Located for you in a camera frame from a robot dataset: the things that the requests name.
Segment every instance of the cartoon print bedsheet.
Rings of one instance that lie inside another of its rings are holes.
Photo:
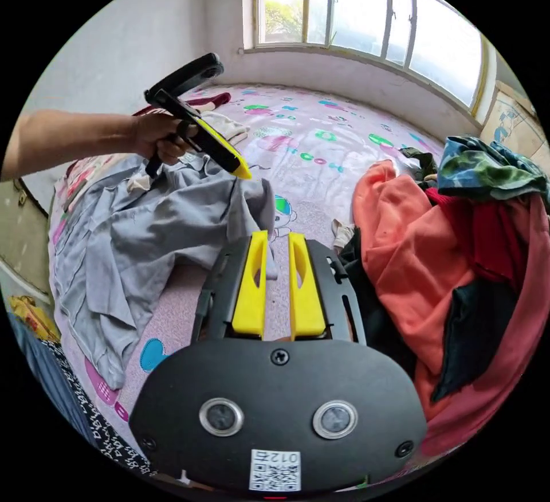
[[[426,150],[439,162],[443,144],[384,112],[302,89],[212,86],[186,96],[208,97],[222,92],[229,92],[232,100],[217,111],[250,127],[247,139],[237,147],[253,175],[269,179],[277,194],[276,228],[270,243],[279,278],[268,283],[265,329],[266,339],[277,339],[290,331],[288,233],[300,232],[331,246],[331,222],[335,218],[342,223],[351,222],[353,190],[370,165],[389,158],[397,172],[408,172],[418,162],[401,155],[401,147]],[[86,166],[94,172],[104,165],[105,158],[99,161],[97,167],[89,163]],[[50,231],[55,236],[50,237],[50,245],[63,227],[62,203],[71,189],[64,180],[56,184]],[[126,384],[120,391],[110,390],[98,376],[62,316],[56,314],[63,349],[84,390],[117,432],[138,451],[128,427],[129,414],[147,375],[168,355],[188,345],[205,277],[206,273],[194,266],[174,269],[133,353]],[[408,467],[424,463],[412,461]]]

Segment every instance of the hand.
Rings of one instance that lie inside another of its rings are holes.
[[[152,158],[157,151],[159,158],[165,164],[174,166],[178,162],[178,157],[183,156],[190,149],[190,146],[179,136],[174,142],[166,140],[169,134],[176,133],[181,120],[163,113],[145,114],[133,118],[132,152],[143,158]],[[197,133],[198,128],[195,125],[187,127],[188,137],[193,137]]]

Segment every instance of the window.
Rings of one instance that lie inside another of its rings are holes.
[[[436,85],[474,108],[481,34],[444,0],[257,0],[256,47],[352,51]]]

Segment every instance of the printed number label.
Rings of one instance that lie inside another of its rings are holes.
[[[254,449],[250,462],[249,489],[264,492],[301,490],[300,453]]]

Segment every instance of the window pane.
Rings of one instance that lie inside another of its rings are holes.
[[[332,44],[380,56],[387,0],[335,0]]]
[[[324,44],[327,32],[328,0],[309,0],[308,42]]]
[[[481,36],[466,19],[437,0],[417,0],[411,69],[472,103],[481,70]]]
[[[407,56],[408,39],[411,35],[413,0],[392,0],[394,11],[391,17],[390,41],[386,59],[403,66]]]
[[[262,0],[260,43],[297,43],[302,41],[304,0]]]

